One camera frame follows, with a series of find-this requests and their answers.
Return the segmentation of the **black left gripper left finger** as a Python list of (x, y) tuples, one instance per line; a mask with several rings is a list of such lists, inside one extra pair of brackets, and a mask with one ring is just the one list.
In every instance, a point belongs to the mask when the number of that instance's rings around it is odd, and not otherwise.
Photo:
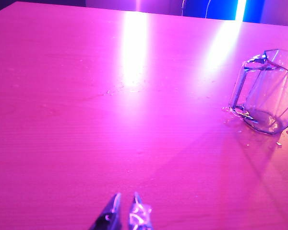
[(121, 193), (116, 193), (94, 221), (90, 230), (121, 230)]

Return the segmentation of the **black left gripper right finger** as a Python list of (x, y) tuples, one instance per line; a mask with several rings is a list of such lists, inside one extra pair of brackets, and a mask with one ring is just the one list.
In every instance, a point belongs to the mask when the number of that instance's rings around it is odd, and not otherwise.
[(130, 230), (152, 230), (151, 222), (152, 208), (144, 204), (138, 192), (134, 192), (132, 206), (129, 211), (129, 229)]

